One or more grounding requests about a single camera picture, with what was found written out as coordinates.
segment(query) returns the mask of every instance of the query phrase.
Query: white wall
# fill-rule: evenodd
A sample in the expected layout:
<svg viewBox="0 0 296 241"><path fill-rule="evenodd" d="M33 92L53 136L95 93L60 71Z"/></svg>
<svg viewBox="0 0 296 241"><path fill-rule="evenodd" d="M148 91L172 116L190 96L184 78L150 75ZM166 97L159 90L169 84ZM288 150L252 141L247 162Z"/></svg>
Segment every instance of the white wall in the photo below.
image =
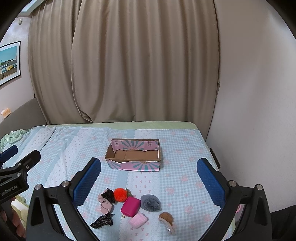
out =
<svg viewBox="0 0 296 241"><path fill-rule="evenodd" d="M265 0L215 0L220 89L207 144L221 172L265 189L270 211L296 204L296 40Z"/></svg>
<svg viewBox="0 0 296 241"><path fill-rule="evenodd" d="M28 35L31 18L22 17L23 22L21 25L18 24L18 20L19 18L14 20L2 39L0 46L21 41L21 76L0 86L0 112L6 108L10 108L11 111L14 111L34 97L28 65Z"/></svg>

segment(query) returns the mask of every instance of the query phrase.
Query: pink fabric item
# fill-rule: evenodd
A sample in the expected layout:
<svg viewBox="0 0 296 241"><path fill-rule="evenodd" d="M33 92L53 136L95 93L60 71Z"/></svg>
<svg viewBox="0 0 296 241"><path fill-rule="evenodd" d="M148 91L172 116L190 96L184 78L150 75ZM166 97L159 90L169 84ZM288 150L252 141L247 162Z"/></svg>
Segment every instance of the pink fabric item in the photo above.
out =
<svg viewBox="0 0 296 241"><path fill-rule="evenodd" d="M135 197L128 197L121 208L121 212L123 213L123 215L132 218L137 214L140 206L141 200Z"/></svg>
<svg viewBox="0 0 296 241"><path fill-rule="evenodd" d="M142 213L138 213L136 214L130 221L128 221L130 223L130 225L132 225L135 229L141 227L145 222L148 221L148 218L142 214Z"/></svg>
<svg viewBox="0 0 296 241"><path fill-rule="evenodd" d="M98 201L101 203L101 213L102 214L107 214L111 211L112 203L110 203L107 199L103 198L101 193L98 195Z"/></svg>

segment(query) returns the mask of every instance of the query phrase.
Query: green blanket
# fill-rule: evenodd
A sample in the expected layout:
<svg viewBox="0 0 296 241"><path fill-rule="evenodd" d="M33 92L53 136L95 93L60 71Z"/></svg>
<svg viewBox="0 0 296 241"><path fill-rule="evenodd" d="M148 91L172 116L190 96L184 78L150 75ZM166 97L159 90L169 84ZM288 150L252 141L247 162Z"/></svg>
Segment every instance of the green blanket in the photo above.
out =
<svg viewBox="0 0 296 241"><path fill-rule="evenodd" d="M13 144L19 141L22 138L23 134L27 133L28 131L29 130L12 131L9 134L3 136L0 141L0 152L3 152L3 148L7 143Z"/></svg>

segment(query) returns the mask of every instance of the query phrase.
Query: finger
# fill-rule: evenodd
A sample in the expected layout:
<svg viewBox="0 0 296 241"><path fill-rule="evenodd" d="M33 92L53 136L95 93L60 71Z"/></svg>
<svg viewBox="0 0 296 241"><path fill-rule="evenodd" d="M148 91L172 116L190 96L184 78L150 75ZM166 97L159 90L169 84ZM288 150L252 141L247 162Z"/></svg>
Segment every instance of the finger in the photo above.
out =
<svg viewBox="0 0 296 241"><path fill-rule="evenodd" d="M26 232L27 232L27 231L26 231L26 229L24 228L24 234L23 234L23 236L22 236L23 238L26 238Z"/></svg>
<svg viewBox="0 0 296 241"><path fill-rule="evenodd" d="M1 217L3 218L4 222L6 222L7 221L6 213L4 211L1 211L0 214L1 214Z"/></svg>
<svg viewBox="0 0 296 241"><path fill-rule="evenodd" d="M20 217L18 216L17 212L12 209L13 215L12 215L12 223L14 226L18 227L22 222L20 220Z"/></svg>
<svg viewBox="0 0 296 241"><path fill-rule="evenodd" d="M24 228L24 226L22 225L22 223L20 223L20 225L17 226L17 235L18 235L19 237L22 237L24 234L25 234L25 228Z"/></svg>
<svg viewBox="0 0 296 241"><path fill-rule="evenodd" d="M12 223L14 226L17 227L16 233L19 237L22 237L25 235L25 228L20 220L20 217L18 216L17 212L12 209L13 215L12 215Z"/></svg>

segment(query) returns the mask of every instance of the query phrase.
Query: cardboard box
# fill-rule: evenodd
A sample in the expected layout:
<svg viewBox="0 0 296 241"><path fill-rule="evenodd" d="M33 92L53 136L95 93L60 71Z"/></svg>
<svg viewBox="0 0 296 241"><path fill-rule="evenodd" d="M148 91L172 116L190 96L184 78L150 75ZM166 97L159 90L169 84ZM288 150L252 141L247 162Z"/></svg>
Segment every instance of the cardboard box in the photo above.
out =
<svg viewBox="0 0 296 241"><path fill-rule="evenodd" d="M110 168L156 172L160 169L158 139L112 139L105 159Z"/></svg>

